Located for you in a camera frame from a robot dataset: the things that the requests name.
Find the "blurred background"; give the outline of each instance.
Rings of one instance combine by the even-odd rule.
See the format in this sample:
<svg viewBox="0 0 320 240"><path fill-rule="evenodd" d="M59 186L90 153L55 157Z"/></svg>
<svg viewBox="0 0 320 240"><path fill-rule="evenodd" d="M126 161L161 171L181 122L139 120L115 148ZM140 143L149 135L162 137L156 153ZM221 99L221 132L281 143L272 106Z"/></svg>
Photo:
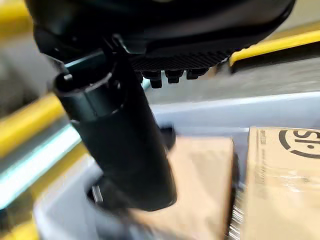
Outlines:
<svg viewBox="0 0 320 240"><path fill-rule="evenodd" d="M198 79L187 80L184 73L179 84L169 84L162 73L162 88L144 84L149 103L195 103L320 91L319 5L319 0L297 0L293 13L271 36L234 53ZM1 196L0 207L20 203L17 197L22 193L31 199L23 200L27 214L22 216L19 211L19 217L7 228L29 221L34 200L86 153L78 134L68 127L60 103L50 94L57 72L37 49L24 2L0 0L0 190L7 193ZM60 159L64 164L57 166ZM35 183L39 178L42 183ZM17 214L13 206L9 212Z"/></svg>

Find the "cardboard box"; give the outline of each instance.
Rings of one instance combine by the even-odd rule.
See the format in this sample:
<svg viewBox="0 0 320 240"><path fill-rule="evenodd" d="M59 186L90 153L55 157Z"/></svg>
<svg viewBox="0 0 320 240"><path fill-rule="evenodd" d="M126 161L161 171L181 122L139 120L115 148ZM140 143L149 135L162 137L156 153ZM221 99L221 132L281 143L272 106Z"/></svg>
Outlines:
<svg viewBox="0 0 320 240"><path fill-rule="evenodd" d="M320 239L320 131L250 129L243 240Z"/></svg>
<svg viewBox="0 0 320 240"><path fill-rule="evenodd" d="M230 213L233 158L231 138L177 137L168 158L177 202L154 212L134 210L135 218L187 239L224 239Z"/></svg>

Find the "yellow bar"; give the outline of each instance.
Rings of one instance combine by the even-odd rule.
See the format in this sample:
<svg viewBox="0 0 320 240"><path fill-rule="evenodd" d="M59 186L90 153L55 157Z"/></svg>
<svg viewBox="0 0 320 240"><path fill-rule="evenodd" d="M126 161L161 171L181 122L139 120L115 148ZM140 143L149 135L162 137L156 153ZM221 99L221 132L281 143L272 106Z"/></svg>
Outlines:
<svg viewBox="0 0 320 240"><path fill-rule="evenodd" d="M33 24L24 1L0 4L0 42L30 33Z"/></svg>
<svg viewBox="0 0 320 240"><path fill-rule="evenodd" d="M302 33L294 36L283 37L280 39L268 40L233 53L229 59L232 66L236 61L251 58L258 55L268 54L284 49L294 48L306 44L320 41L320 30Z"/></svg>
<svg viewBox="0 0 320 240"><path fill-rule="evenodd" d="M24 1L14 1L0 5L0 24L15 21L21 18L30 18Z"/></svg>
<svg viewBox="0 0 320 240"><path fill-rule="evenodd" d="M0 120L0 158L47 128L64 114L53 94L22 108Z"/></svg>

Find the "printed logo on box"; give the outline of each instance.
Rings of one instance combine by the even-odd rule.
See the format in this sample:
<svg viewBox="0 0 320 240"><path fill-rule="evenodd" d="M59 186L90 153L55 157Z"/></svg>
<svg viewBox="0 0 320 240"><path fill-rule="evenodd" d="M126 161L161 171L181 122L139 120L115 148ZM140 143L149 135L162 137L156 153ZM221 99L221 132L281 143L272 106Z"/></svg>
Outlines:
<svg viewBox="0 0 320 240"><path fill-rule="evenodd" d="M320 132L283 129L279 132L281 145L290 153L320 159Z"/></svg>

